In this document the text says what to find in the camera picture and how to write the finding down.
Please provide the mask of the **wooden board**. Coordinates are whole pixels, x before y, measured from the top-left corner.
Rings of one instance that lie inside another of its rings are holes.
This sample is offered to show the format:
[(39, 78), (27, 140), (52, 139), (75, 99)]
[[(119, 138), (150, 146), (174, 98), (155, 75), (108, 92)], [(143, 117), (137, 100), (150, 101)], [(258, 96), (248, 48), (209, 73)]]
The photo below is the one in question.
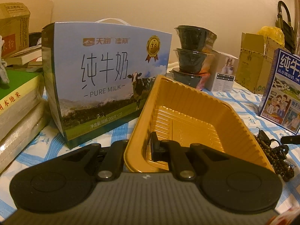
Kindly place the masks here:
[(50, 0), (1, 0), (1, 3), (20, 2), (27, 6), (31, 15), (29, 18), (29, 33), (41, 32), (42, 28), (51, 23), (53, 2)]

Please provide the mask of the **middle orange noodle bowl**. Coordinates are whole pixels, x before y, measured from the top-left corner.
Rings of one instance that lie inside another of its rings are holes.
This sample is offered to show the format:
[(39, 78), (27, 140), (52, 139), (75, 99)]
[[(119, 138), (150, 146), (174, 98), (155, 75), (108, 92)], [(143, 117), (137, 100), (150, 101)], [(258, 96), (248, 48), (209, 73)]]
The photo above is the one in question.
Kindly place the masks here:
[(174, 51), (178, 58), (180, 71), (189, 74), (208, 73), (215, 57), (211, 53), (182, 48), (177, 48)]

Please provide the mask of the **green top rice bag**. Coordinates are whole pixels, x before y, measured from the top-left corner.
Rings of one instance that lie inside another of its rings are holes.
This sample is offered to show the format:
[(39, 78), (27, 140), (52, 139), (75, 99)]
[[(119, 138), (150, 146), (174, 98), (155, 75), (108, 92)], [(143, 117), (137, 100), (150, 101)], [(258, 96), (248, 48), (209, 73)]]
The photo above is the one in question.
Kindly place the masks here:
[(40, 101), (44, 92), (42, 73), (8, 70), (9, 84), (1, 83), (1, 139)]

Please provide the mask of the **lower clear rice bag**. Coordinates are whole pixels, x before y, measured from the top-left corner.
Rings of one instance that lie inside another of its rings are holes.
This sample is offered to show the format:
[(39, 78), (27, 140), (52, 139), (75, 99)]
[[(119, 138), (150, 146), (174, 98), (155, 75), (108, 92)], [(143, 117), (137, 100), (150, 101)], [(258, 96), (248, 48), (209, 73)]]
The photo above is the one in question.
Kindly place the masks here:
[(50, 121), (50, 110), (46, 100), (41, 100), (1, 140), (1, 172), (25, 149)]

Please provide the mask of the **dark blue milk carton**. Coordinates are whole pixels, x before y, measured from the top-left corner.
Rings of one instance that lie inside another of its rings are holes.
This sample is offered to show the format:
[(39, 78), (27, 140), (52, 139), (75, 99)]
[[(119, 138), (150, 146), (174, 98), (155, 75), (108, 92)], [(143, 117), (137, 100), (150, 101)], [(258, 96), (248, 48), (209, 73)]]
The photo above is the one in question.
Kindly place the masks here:
[(299, 57), (278, 48), (274, 51), (258, 114), (293, 134), (298, 134), (299, 110)]

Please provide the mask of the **grey white glove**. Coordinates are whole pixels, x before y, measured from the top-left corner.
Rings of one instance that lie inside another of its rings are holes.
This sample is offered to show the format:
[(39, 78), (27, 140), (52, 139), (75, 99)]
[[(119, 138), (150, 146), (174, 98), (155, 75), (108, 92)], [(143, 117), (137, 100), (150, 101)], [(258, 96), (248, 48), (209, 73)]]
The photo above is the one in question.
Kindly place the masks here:
[(8, 78), (8, 74), (6, 71), (7, 62), (2, 59), (2, 47), (3, 47), (4, 43), (5, 43), (5, 41), (3, 40), (3, 37), (0, 36), (0, 60), (1, 60), (1, 62), (0, 62), (0, 77), (1, 77), (1, 83), (9, 84), (10, 80)]

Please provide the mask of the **stacked paper books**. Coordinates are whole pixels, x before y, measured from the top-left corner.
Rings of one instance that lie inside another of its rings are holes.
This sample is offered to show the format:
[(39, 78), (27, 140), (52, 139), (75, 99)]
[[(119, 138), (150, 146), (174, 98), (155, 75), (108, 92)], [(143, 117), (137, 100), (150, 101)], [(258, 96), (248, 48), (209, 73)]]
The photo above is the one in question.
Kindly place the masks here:
[(42, 61), (42, 46), (36, 45), (28, 47), (24, 50), (16, 52), (15, 54), (4, 59), (8, 67), (26, 68), (31, 62), (38, 64)]

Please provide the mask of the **bottom red noodle bowl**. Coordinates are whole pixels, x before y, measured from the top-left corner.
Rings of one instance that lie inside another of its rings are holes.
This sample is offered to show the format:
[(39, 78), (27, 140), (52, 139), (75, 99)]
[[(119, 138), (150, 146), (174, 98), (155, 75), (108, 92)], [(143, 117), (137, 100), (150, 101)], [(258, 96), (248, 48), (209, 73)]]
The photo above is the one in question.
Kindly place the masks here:
[(192, 88), (196, 88), (197, 90), (203, 90), (205, 88), (205, 84), (207, 80), (210, 78), (210, 73), (201, 73), (201, 74), (190, 74), (185, 73), (179, 70), (178, 67), (174, 67), (170, 74), (172, 75), (173, 79), (188, 85)]

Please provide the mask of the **small white product box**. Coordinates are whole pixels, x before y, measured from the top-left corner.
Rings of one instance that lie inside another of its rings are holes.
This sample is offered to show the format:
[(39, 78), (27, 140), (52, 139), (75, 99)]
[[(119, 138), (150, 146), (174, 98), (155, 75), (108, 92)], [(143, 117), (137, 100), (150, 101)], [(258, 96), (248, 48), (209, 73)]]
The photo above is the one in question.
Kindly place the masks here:
[(239, 59), (233, 55), (212, 51), (214, 60), (211, 63), (205, 87), (211, 92), (230, 92), (236, 79)]

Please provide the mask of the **golden plastic tray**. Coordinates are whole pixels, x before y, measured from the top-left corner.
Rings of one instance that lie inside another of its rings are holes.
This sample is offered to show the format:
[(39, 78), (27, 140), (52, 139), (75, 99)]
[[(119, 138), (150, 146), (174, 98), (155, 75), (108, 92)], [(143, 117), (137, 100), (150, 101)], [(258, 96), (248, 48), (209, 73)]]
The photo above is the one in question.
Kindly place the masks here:
[(152, 159), (152, 132), (156, 132), (159, 140), (174, 140), (184, 147), (200, 143), (273, 169), (232, 106), (162, 75), (154, 82), (124, 152), (124, 163), (131, 172), (168, 170), (166, 162)]

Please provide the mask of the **open brown cardboard box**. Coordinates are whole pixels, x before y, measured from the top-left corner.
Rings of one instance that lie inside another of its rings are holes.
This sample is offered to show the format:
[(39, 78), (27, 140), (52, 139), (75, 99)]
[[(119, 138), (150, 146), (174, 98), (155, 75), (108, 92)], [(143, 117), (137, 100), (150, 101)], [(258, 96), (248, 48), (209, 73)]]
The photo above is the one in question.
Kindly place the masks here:
[(264, 94), (278, 48), (286, 50), (270, 37), (265, 39), (262, 35), (242, 33), (235, 81), (254, 94)]

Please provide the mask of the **top black noodle bowl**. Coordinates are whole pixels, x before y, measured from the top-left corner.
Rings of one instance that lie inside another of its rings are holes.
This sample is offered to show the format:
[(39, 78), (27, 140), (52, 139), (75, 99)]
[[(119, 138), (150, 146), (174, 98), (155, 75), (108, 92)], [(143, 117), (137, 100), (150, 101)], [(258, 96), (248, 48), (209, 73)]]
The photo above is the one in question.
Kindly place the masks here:
[(197, 26), (179, 25), (175, 28), (181, 47), (187, 50), (210, 53), (217, 39), (217, 35), (212, 31)]

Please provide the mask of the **brown printed cardboard box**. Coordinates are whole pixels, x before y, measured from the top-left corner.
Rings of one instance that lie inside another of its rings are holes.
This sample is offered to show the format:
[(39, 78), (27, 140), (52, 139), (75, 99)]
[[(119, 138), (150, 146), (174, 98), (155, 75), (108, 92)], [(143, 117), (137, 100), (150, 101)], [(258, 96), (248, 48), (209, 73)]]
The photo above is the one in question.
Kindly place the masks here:
[(29, 47), (30, 11), (23, 3), (1, 4), (2, 58)]

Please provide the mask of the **yellow plastic bag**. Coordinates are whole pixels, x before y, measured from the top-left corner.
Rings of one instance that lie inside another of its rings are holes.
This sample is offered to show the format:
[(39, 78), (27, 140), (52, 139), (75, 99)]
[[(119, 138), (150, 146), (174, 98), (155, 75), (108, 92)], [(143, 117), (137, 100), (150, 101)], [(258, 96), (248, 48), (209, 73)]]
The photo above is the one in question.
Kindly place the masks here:
[(267, 38), (271, 38), (281, 46), (285, 46), (285, 38), (282, 30), (275, 26), (263, 26), (258, 32), (258, 35), (263, 36), (264, 43), (266, 44)]

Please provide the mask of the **light blue pure milk carton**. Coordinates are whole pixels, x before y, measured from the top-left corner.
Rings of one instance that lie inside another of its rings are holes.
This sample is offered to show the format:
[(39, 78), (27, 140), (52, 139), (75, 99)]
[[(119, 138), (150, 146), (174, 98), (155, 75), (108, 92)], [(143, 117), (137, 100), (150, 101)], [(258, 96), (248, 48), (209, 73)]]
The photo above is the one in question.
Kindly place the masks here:
[(68, 148), (136, 118), (167, 71), (172, 35), (120, 19), (54, 22), (42, 29), (52, 118)]

